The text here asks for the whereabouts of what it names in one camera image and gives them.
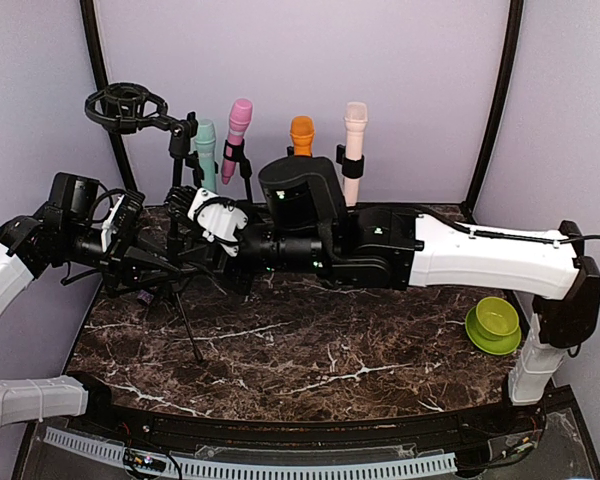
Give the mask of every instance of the white vent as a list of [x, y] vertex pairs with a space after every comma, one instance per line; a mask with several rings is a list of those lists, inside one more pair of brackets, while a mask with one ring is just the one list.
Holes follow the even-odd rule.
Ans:
[[[84, 437], [76, 433], [48, 427], [44, 442], [96, 462], [124, 468], [122, 458], [124, 445], [106, 439]], [[392, 480], [426, 478], [433, 475], [454, 473], [455, 455], [447, 453], [424, 458], [397, 460], [361, 465], [273, 466], [240, 465], [208, 462], [173, 455], [180, 464], [182, 478], [213, 480]], [[168, 459], [163, 478], [178, 478], [173, 463]]]

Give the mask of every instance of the green bowl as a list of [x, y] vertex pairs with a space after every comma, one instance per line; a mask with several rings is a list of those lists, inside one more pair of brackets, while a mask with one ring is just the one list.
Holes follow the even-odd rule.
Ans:
[[476, 307], [477, 328], [488, 340], [500, 340], [512, 335], [520, 326], [518, 312], [509, 302], [498, 297], [486, 297]]
[[465, 329], [467, 335], [473, 344], [480, 350], [491, 355], [509, 355], [516, 351], [522, 341], [522, 332], [518, 327], [513, 333], [507, 336], [500, 336], [498, 340], [490, 340], [480, 334], [477, 307], [472, 308], [467, 314]]

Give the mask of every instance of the green plate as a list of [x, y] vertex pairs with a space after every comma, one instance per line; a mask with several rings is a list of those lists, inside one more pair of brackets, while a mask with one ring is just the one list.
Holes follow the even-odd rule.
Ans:
[[499, 340], [488, 340], [478, 333], [476, 327], [477, 323], [478, 317], [476, 316], [476, 308], [473, 307], [469, 313], [467, 313], [464, 326], [467, 330], [467, 335], [469, 335], [469, 339], [483, 352], [490, 353], [491, 355], [509, 355], [516, 351], [522, 341], [522, 332], [520, 332], [520, 328], [507, 337], [503, 337]]

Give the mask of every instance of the black bar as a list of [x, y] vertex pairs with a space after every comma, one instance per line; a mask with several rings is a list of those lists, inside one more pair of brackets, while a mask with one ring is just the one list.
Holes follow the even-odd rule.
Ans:
[[[84, 25], [84, 34], [87, 39], [87, 48], [89, 50], [89, 60], [91, 61], [91, 69], [93, 78], [96, 82], [96, 89], [102, 90], [109, 85], [107, 78], [107, 70], [104, 65], [102, 56], [102, 46], [100, 45], [100, 35], [98, 34], [98, 21], [96, 12], [93, 6], [93, 0], [80, 0], [80, 10], [82, 12], [82, 23]], [[127, 151], [122, 143], [122, 137], [113, 133], [109, 134], [113, 155], [116, 157], [118, 170], [124, 183], [124, 188], [138, 191], [138, 185], [131, 170]]]
[[491, 111], [487, 120], [487, 127], [482, 139], [480, 154], [476, 162], [471, 185], [467, 192], [467, 198], [463, 202], [465, 209], [473, 212], [478, 203], [480, 190], [484, 183], [493, 147], [498, 136], [500, 121], [502, 120], [502, 112], [507, 100], [507, 92], [511, 81], [511, 72], [513, 71], [513, 62], [516, 57], [516, 48], [518, 46], [518, 36], [520, 34], [520, 24], [522, 23], [522, 7], [524, 0], [511, 0], [509, 5], [509, 19], [507, 20], [507, 32], [504, 37], [504, 45], [502, 47], [502, 59], [500, 60], [500, 70], [498, 71], [498, 80], [496, 81], [496, 89], [493, 94], [491, 103]]

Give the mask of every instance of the gray wall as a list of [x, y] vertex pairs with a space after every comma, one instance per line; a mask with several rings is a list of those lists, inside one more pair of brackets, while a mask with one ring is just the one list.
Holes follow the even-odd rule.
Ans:
[[[119, 183], [106, 135], [82, 113], [94, 86], [78, 2], [36, 3], [0, 0], [0, 225], [33, 213], [59, 170]], [[95, 289], [61, 287], [62, 274], [47, 272], [1, 318], [0, 378], [61, 372]], [[23, 430], [0, 430], [0, 480]]]
[[[112, 81], [144, 84], [220, 138], [233, 101], [254, 102], [255, 170], [283, 156], [296, 115], [315, 154], [344, 142], [348, 101], [369, 106], [362, 200], [459, 202], [478, 155], [500, 61], [506, 0], [126, 0], [98, 2]], [[169, 185], [168, 135], [129, 138], [149, 202]], [[223, 190], [242, 195], [238, 180]]]
[[[600, 1], [526, 2], [502, 129], [480, 197], [481, 223], [600, 233]], [[600, 245], [587, 245], [600, 266]], [[571, 383], [600, 456], [600, 318]]]

